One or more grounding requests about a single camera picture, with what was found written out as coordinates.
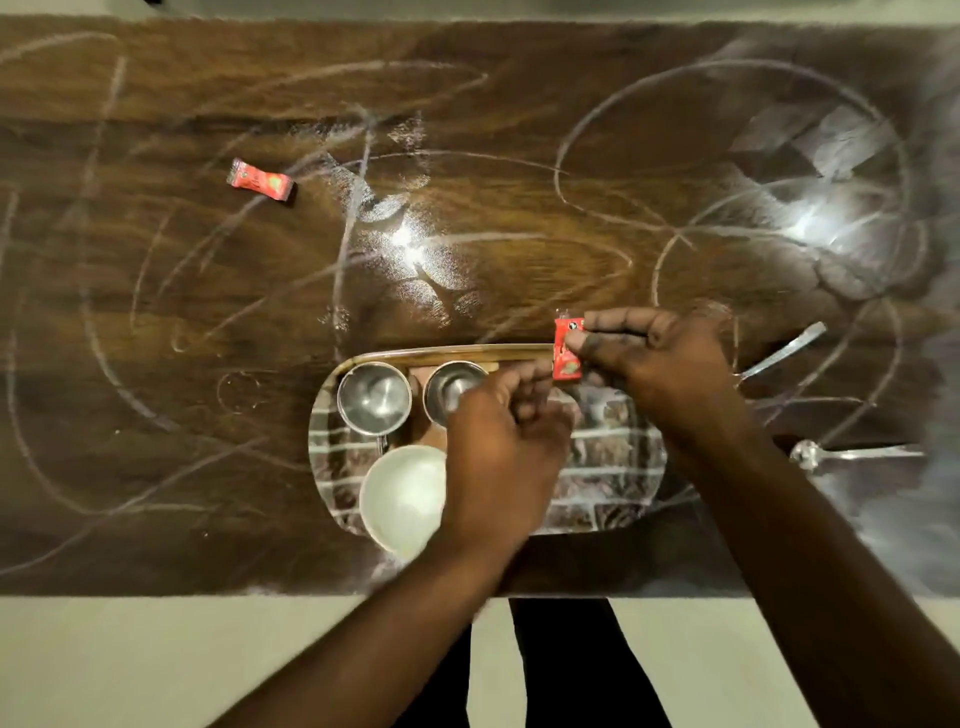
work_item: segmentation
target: wooden tray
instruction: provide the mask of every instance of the wooden tray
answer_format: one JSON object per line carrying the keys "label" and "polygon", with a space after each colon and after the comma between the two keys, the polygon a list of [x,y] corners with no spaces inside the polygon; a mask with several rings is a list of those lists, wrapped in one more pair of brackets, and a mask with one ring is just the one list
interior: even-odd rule
{"label": "wooden tray", "polygon": [[[552,355],[550,344],[483,344],[407,349],[355,356],[326,378],[313,404],[308,432],[310,465],[330,515],[351,533],[367,535],[358,507],[360,485],[380,456],[376,437],[347,427],[337,412],[337,386],[358,364],[384,361],[407,375],[414,405],[407,423],[390,435],[388,447],[420,442],[446,448],[446,432],[430,424],[422,386],[440,364],[473,361],[488,372],[503,364]],[[666,464],[660,431],[639,417],[623,392],[606,387],[565,388],[583,417],[574,430],[570,454],[538,534],[609,530],[636,521],[650,505]]]}

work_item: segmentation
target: metal spoon handle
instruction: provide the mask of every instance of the metal spoon handle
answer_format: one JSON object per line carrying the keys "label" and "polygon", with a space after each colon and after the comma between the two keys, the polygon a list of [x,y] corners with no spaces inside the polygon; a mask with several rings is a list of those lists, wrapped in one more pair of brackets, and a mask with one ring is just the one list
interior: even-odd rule
{"label": "metal spoon handle", "polygon": [[923,457],[919,445],[893,445],[889,448],[825,450],[823,457],[835,460],[868,460],[876,457]]}
{"label": "metal spoon handle", "polygon": [[800,336],[798,336],[796,339],[791,341],[785,347],[783,347],[780,350],[777,350],[776,352],[773,352],[763,361],[758,362],[757,364],[752,366],[750,369],[748,369],[746,372],[741,372],[740,381],[743,381],[744,379],[747,379],[753,375],[758,375],[760,372],[762,372],[765,369],[769,369],[774,364],[779,364],[787,356],[791,356],[792,354],[798,352],[803,347],[810,344],[814,339],[819,337],[826,330],[827,330],[827,326],[822,321],[818,321],[816,324],[808,326],[807,328],[804,329],[804,332],[801,333]]}

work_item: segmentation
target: red packet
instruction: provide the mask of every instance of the red packet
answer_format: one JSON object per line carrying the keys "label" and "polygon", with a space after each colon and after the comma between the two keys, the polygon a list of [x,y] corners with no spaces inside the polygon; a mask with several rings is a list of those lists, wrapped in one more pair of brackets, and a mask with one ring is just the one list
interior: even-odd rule
{"label": "red packet", "polygon": [[243,187],[286,202],[294,188],[294,181],[279,172],[264,172],[243,159],[235,159],[227,175],[227,184]]}
{"label": "red packet", "polygon": [[554,319],[557,324],[553,337],[553,378],[558,381],[570,381],[580,378],[580,359],[566,347],[566,335],[577,328],[584,327],[583,318]]}

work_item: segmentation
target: metal cup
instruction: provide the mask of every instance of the metal cup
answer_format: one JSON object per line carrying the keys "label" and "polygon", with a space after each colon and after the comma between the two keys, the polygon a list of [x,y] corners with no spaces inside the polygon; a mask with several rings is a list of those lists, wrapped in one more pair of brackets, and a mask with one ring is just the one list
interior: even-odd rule
{"label": "metal cup", "polygon": [[380,437],[403,425],[413,406],[410,382],[381,361],[359,364],[340,380],[337,409],[351,429]]}
{"label": "metal cup", "polygon": [[437,367],[423,388],[423,411],[430,421],[446,427],[460,397],[487,377],[483,367],[472,361],[448,361]]}

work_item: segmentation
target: dark trousers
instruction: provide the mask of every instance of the dark trousers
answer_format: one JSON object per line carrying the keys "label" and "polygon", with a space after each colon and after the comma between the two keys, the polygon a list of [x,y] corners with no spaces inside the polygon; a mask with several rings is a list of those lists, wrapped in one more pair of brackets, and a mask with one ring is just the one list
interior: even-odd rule
{"label": "dark trousers", "polygon": [[[511,599],[527,687],[527,728],[669,728],[650,680],[606,599]],[[470,628],[395,723],[468,726]]]}

